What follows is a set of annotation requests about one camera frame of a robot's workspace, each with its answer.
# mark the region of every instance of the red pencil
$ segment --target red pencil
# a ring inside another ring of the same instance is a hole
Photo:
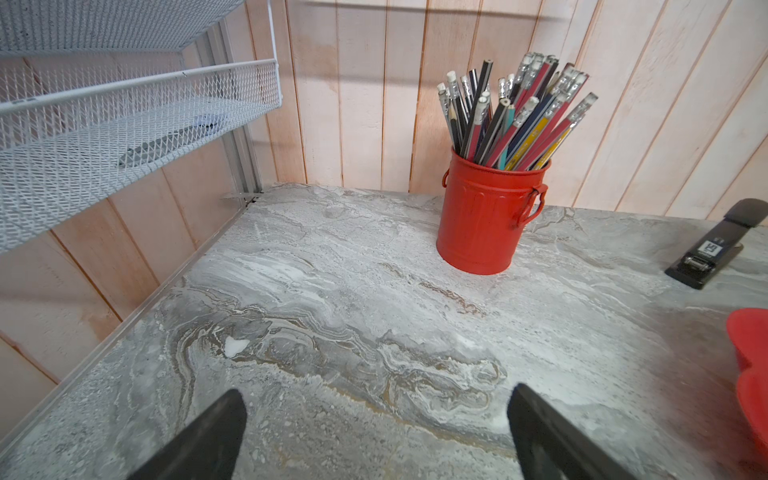
[[[551,137],[552,129],[555,125],[558,124],[558,121],[563,117],[565,112],[568,110],[568,107],[571,106],[571,102],[576,98],[576,94],[581,90],[581,87],[584,86],[584,83],[589,79],[589,75],[585,73],[581,73],[579,71],[576,71],[577,75],[576,78],[571,82],[571,85],[568,87],[566,92],[568,93],[568,101],[565,102],[558,111],[558,113],[554,114],[554,117],[552,117],[552,120],[549,121],[547,126],[544,128],[543,131],[541,131],[541,134],[538,136],[538,139],[534,144],[531,146],[531,149],[536,148],[538,144],[541,142],[549,140],[549,137]]]
[[[533,85],[531,85],[528,91],[525,92],[525,96],[523,97],[522,102],[520,102],[521,104],[525,105],[525,102],[528,101],[530,97],[533,97],[536,94],[539,87],[541,87],[541,83],[547,77],[547,72],[549,72],[549,69],[553,67],[554,65],[551,63],[544,62],[543,64],[541,64],[541,68],[539,69],[538,74],[536,75],[536,78],[533,81]]]
[[[517,116],[513,120],[512,125],[504,133],[504,135],[496,142],[494,149],[491,151],[490,156],[488,156],[488,160],[485,162],[486,167],[493,168],[496,165],[496,162],[498,162],[498,159],[500,158],[500,156],[502,154],[506,154],[506,150],[507,150],[507,147],[509,146],[509,142],[512,141],[512,138],[515,136],[515,133],[517,133],[520,126],[525,123],[525,121],[531,115],[531,112],[533,112],[533,109],[536,108],[537,104],[538,104],[538,98],[536,97],[530,98],[528,99],[527,102],[525,102],[525,105],[523,105],[523,108],[520,110],[520,112],[517,114]]]
[[[485,111],[488,109],[488,99],[485,97],[478,98],[478,105],[475,109],[475,118],[472,119],[472,124],[469,126],[469,145],[467,146],[467,160],[474,162],[475,153],[478,150],[478,144],[480,143],[480,130],[482,130],[482,123],[485,119]]]
[[[529,150],[520,160],[520,165],[522,166],[520,170],[527,170],[532,164],[534,164],[536,160],[538,160],[538,158],[545,151],[547,151],[549,147],[552,146],[552,144],[560,137],[560,135],[563,134],[564,131],[566,131],[572,124],[579,121],[580,118],[584,117],[584,114],[587,113],[589,107],[591,107],[597,101],[597,99],[597,95],[590,93],[584,98],[584,100],[579,102],[579,104],[576,105],[573,110],[571,110],[571,113],[568,114],[568,116],[563,121],[561,121],[557,127],[554,127],[554,129],[549,134],[549,137],[541,142],[536,142],[531,147],[531,150]]]
[[[523,78],[523,82],[520,85],[520,94],[518,95],[517,101],[515,101],[515,111],[520,111],[520,107],[525,105],[525,102],[528,101],[528,99],[533,95],[533,92],[536,91],[533,88],[533,84],[538,78],[539,72],[543,68],[544,55],[537,53],[534,56],[534,61],[531,63],[531,66],[528,67],[528,71],[525,72],[525,77]]]

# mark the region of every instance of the stapler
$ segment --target stapler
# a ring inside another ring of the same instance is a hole
[[[745,198],[733,205],[725,217],[706,235],[701,237],[665,273],[675,280],[701,290],[704,285],[728,264],[744,245],[741,237],[768,216],[768,203],[756,198]]]

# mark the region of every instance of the pencil holder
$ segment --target pencil holder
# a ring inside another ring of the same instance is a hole
[[[468,273],[493,275],[509,267],[523,227],[544,207],[547,169],[503,171],[473,164],[453,152],[442,178],[446,188],[437,251]],[[531,209],[539,197],[539,205]]]

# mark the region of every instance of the wire basket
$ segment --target wire basket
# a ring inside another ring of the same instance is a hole
[[[275,59],[0,104],[0,252],[280,105]]]
[[[243,0],[3,0],[0,57],[181,51]]]

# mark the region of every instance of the pencil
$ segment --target pencil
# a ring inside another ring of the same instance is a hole
[[[507,98],[507,79],[501,77],[498,79],[498,99]]]
[[[467,152],[464,158],[469,161],[475,161],[475,152],[477,152],[478,144],[480,143],[480,128],[487,107],[488,100],[486,98],[480,98],[478,100],[477,110],[475,110],[475,118],[472,119],[472,126],[469,128],[468,133],[469,142],[467,143]]]
[[[488,101],[488,107],[485,109],[485,117],[482,122],[482,129],[480,130],[480,141],[485,136],[485,132],[488,130],[488,126],[491,124],[493,118],[493,102],[491,101],[491,92],[486,90],[482,92],[481,97]]]
[[[458,127],[458,117],[453,104],[448,106],[448,120],[451,124],[451,136],[453,137],[453,151],[460,151],[462,148],[462,132]]]
[[[539,59],[539,56],[541,56],[541,54],[535,54],[534,61],[531,62],[531,66],[528,67],[528,70],[525,72],[525,77],[520,84],[520,91],[518,92],[518,96],[515,99],[515,108],[520,108],[521,105],[528,101],[528,99],[532,96],[530,94],[531,87],[533,87],[533,82],[536,80],[538,72],[544,65],[544,62]]]
[[[545,138],[540,143],[537,142],[536,145],[531,148],[531,151],[529,152],[531,158],[536,159],[541,154],[543,154],[563,134],[563,132],[569,128],[570,125],[572,125],[573,123],[576,123],[577,121],[580,121],[581,118],[584,117],[584,115],[587,113],[590,107],[597,100],[598,100],[598,96],[595,95],[594,93],[590,93],[589,95],[587,95],[587,97],[584,98],[584,100],[579,102],[579,104],[576,105],[576,107],[574,107],[573,110],[571,110],[571,113],[568,114],[566,119],[560,122],[560,124],[558,124],[558,126],[554,128],[554,130],[549,134],[548,138]]]
[[[528,149],[531,147],[531,145],[533,145],[539,134],[544,130],[544,127],[547,126],[552,117],[554,117],[554,114],[560,109],[560,107],[563,106],[565,99],[565,94],[559,94],[558,97],[551,103],[549,108],[547,108],[547,111],[544,112],[541,120],[539,120],[535,127],[533,127],[531,133],[528,134],[515,154],[512,155],[512,159],[510,160],[512,170],[526,170],[527,167],[530,167],[531,164],[536,160],[533,158],[530,160],[530,162],[528,162],[528,164],[521,162],[522,158],[525,156],[525,153],[528,152]]]
[[[456,109],[456,115],[458,116],[458,129],[462,132],[462,135],[467,130],[469,124],[468,109],[465,108],[464,98],[462,98],[461,90],[458,88],[458,79],[456,78],[456,72],[451,70],[448,72],[448,93],[453,103],[453,108]]]
[[[552,64],[543,62],[541,64],[541,68],[538,69],[538,72],[536,73],[536,77],[533,80],[533,84],[531,84],[531,87],[526,92],[526,97],[523,97],[522,103],[525,103],[528,101],[530,97],[536,97],[541,99],[541,96],[538,95],[538,91],[540,90],[540,87],[542,84],[544,84],[545,79],[547,77],[547,74],[552,69]]]
[[[502,127],[502,133],[500,133],[500,135],[506,134],[509,131],[509,129],[512,127],[513,121],[515,121],[515,106],[510,104],[509,108],[507,108],[507,116],[504,118],[504,127]],[[498,161],[498,169],[504,170],[504,167],[506,166],[507,166],[507,155],[504,154],[501,156],[501,158]]]
[[[554,84],[552,85],[552,88],[550,88],[548,93],[541,99],[536,109],[533,110],[533,113],[531,114],[531,116],[528,117],[528,121],[521,127],[521,131],[518,133],[518,135],[527,135],[528,133],[530,133],[531,129],[533,129],[533,127],[538,124],[538,122],[544,116],[544,113],[550,108],[550,106],[552,105],[552,102],[554,102],[555,98],[557,98],[557,96],[560,93],[563,93],[563,90],[565,90],[570,84],[571,76],[572,76],[571,70],[572,69],[569,70],[568,66],[566,66],[566,71],[564,71],[564,74],[561,75],[560,78],[554,82]],[[521,142],[521,138],[519,137],[516,137],[515,139],[512,140],[512,143],[510,144],[509,150],[507,152],[507,157],[512,156],[513,150],[518,146],[520,142]]]
[[[478,94],[478,71],[474,68],[469,71],[469,87],[472,89],[472,98]]]
[[[437,86],[437,95],[440,99],[440,108],[442,108],[442,114],[445,116],[445,124],[448,125],[448,132],[451,131],[451,121],[448,118],[448,106],[451,101],[448,98],[448,90],[445,88],[445,84],[441,83]]]
[[[483,92],[485,90],[485,87],[488,84],[488,76],[491,74],[491,67],[493,66],[493,60],[484,60],[482,62],[482,69],[480,70],[480,78],[478,80],[477,85],[475,86],[475,98],[472,102],[472,108],[469,110],[469,116],[468,118],[475,118],[475,110],[478,106],[478,99],[480,98],[480,92]],[[470,81],[472,81],[472,72],[469,72],[470,74]]]
[[[466,75],[462,77],[462,90],[464,91],[464,99],[466,100],[465,106],[467,112],[469,112],[472,109],[472,102],[475,97],[472,94],[472,86],[469,84],[469,78]]]
[[[542,80],[538,90],[534,93],[534,96],[539,98],[543,97],[544,93],[549,89],[549,81],[552,79],[552,76],[554,75],[554,71],[558,69],[558,65],[560,64],[560,61],[554,55],[548,55],[545,64],[549,65],[549,67],[547,68],[547,73],[544,79]]]
[[[482,138],[482,141],[480,142],[480,146],[478,147],[477,154],[475,155],[475,160],[477,164],[484,165],[486,157],[488,156],[488,152],[491,150],[494,144],[494,140],[496,139],[496,134],[498,133],[498,129],[502,127],[502,124],[504,123],[504,116],[507,111],[507,107],[509,107],[510,102],[508,98],[502,98],[498,101],[498,108],[496,109],[496,112],[493,114],[493,119],[491,119],[491,123],[488,126],[488,129],[485,131],[485,136]]]
[[[520,66],[518,67],[518,73],[515,74],[515,82],[512,84],[509,91],[509,99],[515,105],[517,105],[518,94],[520,93],[520,84],[523,82],[523,79],[525,78],[525,73],[528,71],[528,68],[531,66],[531,62],[533,62],[532,53],[529,52],[523,55],[523,59],[520,62]]]
[[[528,101],[525,102],[525,105],[523,105],[523,108],[519,112],[515,111],[515,119],[512,122],[512,126],[496,142],[493,148],[493,151],[485,160],[486,167],[493,168],[496,165],[496,162],[498,161],[499,157],[502,156],[503,154],[506,155],[505,150],[509,145],[509,142],[512,141],[512,138],[515,136],[515,133],[517,132],[517,130],[520,128],[521,125],[525,123],[525,121],[528,119],[528,116],[531,114],[533,109],[536,108],[537,103],[538,103],[538,98],[530,97]]]
[[[571,67],[569,69],[569,65],[570,64],[566,65],[565,69],[563,70],[563,75],[571,79],[571,82],[562,90],[568,96],[568,99],[563,105],[563,108],[561,108],[558,113],[554,114],[552,120],[550,120],[547,127],[544,129],[544,131],[541,132],[541,135],[539,135],[541,141],[548,139],[550,133],[554,129],[554,126],[557,125],[563,115],[565,115],[565,112],[568,110],[568,107],[571,106],[571,102],[573,101],[574,97],[579,92],[579,90],[581,90],[581,86],[584,85],[584,83],[589,78],[589,75],[583,74],[575,68]]]
[[[568,128],[565,129],[565,131],[560,134],[554,142],[552,142],[552,145],[547,149],[547,151],[541,156],[541,158],[538,159],[538,161],[533,164],[531,167],[531,170],[540,170],[544,168],[547,165],[547,162],[549,162],[549,159],[552,158],[552,155],[560,148],[560,145],[563,144],[566,138],[568,138],[568,135],[571,134],[571,132],[576,128],[576,125],[581,122],[581,119],[584,118],[584,115],[580,116],[574,123],[569,124]]]

